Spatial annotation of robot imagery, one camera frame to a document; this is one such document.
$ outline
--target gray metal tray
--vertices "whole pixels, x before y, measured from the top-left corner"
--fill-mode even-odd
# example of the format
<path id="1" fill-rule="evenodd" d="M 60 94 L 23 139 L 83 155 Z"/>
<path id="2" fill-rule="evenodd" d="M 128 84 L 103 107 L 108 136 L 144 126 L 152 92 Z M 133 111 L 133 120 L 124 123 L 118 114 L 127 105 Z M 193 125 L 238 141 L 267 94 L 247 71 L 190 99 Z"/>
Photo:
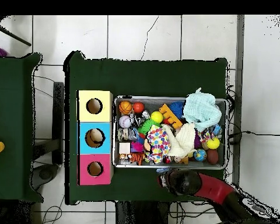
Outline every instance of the gray metal tray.
<path id="1" fill-rule="evenodd" d="M 118 105 L 121 101 L 128 100 L 131 103 L 135 102 L 142 102 L 145 105 L 145 109 L 149 111 L 151 114 L 154 111 L 158 111 L 159 108 L 166 103 L 167 105 L 171 104 L 172 102 L 181 101 L 185 102 L 186 98 L 178 98 L 178 97 L 149 97 L 149 96 L 117 96 L 114 99 L 113 103 L 113 143 L 112 143 L 112 163 L 116 167 L 126 167 L 126 168 L 153 168 L 153 169 L 160 169 L 160 168 L 188 168 L 188 169 L 213 169 L 213 170 L 220 170 L 224 169 L 227 165 L 227 128 L 228 127 L 228 111 L 229 111 L 229 104 L 228 101 L 225 99 L 216 99 L 216 105 L 220 108 L 222 112 L 221 119 L 219 121 L 219 125 L 222 127 L 222 138 L 221 144 L 218 148 L 219 153 L 219 161 L 215 165 L 209 164 L 207 161 L 204 162 L 191 162 L 189 161 L 188 164 L 178 164 L 174 161 L 165 164 L 160 162 L 158 164 L 154 164 L 153 162 L 147 163 L 142 162 L 141 166 L 138 166 L 136 163 L 131 163 L 129 161 L 122 161 L 119 158 L 118 154 L 118 139 L 117 139 L 117 130 L 118 130 L 118 120 L 121 117 L 121 113 L 118 109 Z"/>

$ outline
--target colored cube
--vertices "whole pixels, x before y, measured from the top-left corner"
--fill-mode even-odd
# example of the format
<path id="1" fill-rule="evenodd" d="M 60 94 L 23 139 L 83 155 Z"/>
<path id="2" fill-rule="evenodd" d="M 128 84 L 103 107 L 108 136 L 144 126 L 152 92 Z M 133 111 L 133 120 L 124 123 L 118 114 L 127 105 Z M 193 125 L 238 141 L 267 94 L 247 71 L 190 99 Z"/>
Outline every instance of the colored cube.
<path id="1" fill-rule="evenodd" d="M 102 168 L 98 176 L 91 175 L 90 166 L 99 164 Z M 80 186 L 110 184 L 113 176 L 111 155 L 80 155 L 78 162 L 78 184 Z"/>
<path id="2" fill-rule="evenodd" d="M 77 91 L 77 120 L 80 122 L 111 122 L 113 95 L 109 91 Z"/>
<path id="3" fill-rule="evenodd" d="M 111 154 L 111 128 L 110 122 L 80 122 L 80 154 Z M 103 140 L 92 138 L 93 132 L 100 132 Z"/>

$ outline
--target yellow ball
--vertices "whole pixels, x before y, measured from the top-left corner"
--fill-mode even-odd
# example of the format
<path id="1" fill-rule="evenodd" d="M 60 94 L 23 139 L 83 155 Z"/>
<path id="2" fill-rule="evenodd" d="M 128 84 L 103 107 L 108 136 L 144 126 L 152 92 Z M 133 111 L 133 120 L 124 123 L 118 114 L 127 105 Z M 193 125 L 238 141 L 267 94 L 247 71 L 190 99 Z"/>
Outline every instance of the yellow ball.
<path id="1" fill-rule="evenodd" d="M 154 111 L 150 117 L 153 121 L 156 121 L 159 124 L 163 121 L 163 114 L 159 111 Z"/>
<path id="2" fill-rule="evenodd" d="M 216 149 L 220 145 L 220 140 L 218 138 L 213 138 L 213 140 L 208 140 L 206 143 L 209 149 Z"/>

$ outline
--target light blue box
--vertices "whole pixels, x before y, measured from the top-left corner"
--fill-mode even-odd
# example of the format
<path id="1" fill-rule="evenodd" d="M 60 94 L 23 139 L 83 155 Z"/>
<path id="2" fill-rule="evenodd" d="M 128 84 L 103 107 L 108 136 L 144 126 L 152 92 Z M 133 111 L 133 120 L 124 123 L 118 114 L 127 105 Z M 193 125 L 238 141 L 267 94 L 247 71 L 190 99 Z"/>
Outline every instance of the light blue box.
<path id="1" fill-rule="evenodd" d="M 92 148 L 85 141 L 86 133 L 91 129 L 103 132 L 105 140 L 101 147 Z M 111 153 L 111 123 L 110 122 L 80 122 L 80 154 L 110 154 Z"/>

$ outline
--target light blue cloth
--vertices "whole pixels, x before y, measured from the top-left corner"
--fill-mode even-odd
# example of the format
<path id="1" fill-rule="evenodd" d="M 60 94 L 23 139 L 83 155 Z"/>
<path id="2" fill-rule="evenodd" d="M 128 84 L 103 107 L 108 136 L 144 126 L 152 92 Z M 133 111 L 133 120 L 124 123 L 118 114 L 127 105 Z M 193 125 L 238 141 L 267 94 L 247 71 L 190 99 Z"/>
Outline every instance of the light blue cloth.
<path id="1" fill-rule="evenodd" d="M 221 111 L 216 107 L 216 99 L 209 93 L 201 93 L 201 88 L 186 98 L 183 117 L 188 123 L 194 123 L 195 128 L 202 132 L 207 127 L 217 124 Z"/>

